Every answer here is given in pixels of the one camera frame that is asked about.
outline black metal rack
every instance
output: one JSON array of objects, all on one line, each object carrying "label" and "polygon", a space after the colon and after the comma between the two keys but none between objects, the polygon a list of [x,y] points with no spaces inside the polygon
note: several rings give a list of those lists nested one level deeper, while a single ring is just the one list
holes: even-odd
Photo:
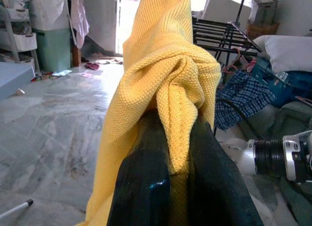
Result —
[{"label": "black metal rack", "polygon": [[246,56],[256,57],[257,52],[261,52],[261,48],[250,40],[234,22],[222,23],[193,18],[193,42],[207,51],[214,51],[214,56],[218,61],[221,53],[226,52],[226,65],[229,64],[230,53],[237,54],[234,47],[239,48],[240,53]]}]

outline gray marble floor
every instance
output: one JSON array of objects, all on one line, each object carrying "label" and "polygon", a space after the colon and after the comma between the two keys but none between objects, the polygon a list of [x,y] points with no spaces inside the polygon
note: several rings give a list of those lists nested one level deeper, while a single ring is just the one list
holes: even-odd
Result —
[{"label": "gray marble floor", "polygon": [[122,74],[116,64],[74,68],[0,102],[0,213],[35,200],[0,226],[71,226],[84,219],[102,123]]}]

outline yellow towel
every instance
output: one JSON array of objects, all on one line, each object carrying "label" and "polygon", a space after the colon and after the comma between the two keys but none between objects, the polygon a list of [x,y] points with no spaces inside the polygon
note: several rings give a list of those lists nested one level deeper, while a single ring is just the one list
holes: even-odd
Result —
[{"label": "yellow towel", "polygon": [[192,44],[190,0],[141,0],[124,43],[124,69],[106,114],[86,222],[107,223],[118,168],[134,143],[142,114],[157,108],[171,159],[170,225],[186,225],[189,136],[201,113],[212,125],[220,66]]}]

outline green bin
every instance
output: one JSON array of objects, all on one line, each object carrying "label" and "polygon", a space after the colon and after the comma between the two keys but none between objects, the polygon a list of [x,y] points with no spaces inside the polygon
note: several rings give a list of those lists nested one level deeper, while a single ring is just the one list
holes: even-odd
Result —
[{"label": "green bin", "polygon": [[38,58],[43,72],[61,72],[70,68],[70,29],[34,30]]}]

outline doorway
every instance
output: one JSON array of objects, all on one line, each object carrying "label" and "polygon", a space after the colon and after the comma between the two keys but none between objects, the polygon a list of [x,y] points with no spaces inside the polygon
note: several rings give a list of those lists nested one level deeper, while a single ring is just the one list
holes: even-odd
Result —
[{"label": "doorway", "polygon": [[140,0],[117,0],[115,52],[123,54],[123,43],[130,37]]}]

